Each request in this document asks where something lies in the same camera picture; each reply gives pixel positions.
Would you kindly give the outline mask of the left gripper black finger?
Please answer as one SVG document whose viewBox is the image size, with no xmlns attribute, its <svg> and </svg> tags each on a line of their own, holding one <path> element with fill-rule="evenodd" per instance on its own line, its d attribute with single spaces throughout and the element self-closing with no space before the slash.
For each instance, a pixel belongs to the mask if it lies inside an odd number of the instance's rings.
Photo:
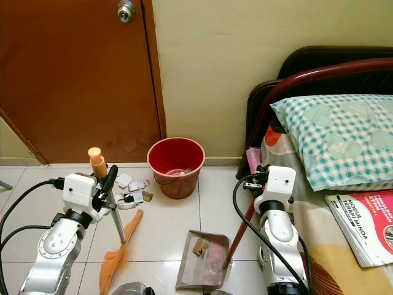
<svg viewBox="0 0 393 295">
<path fill-rule="evenodd" d="M 118 166 L 111 165 L 109 169 L 107 169 L 106 177 L 101 180 L 101 192 L 107 196 L 112 195 L 112 189 L 115 185 L 118 169 Z"/>
</svg>

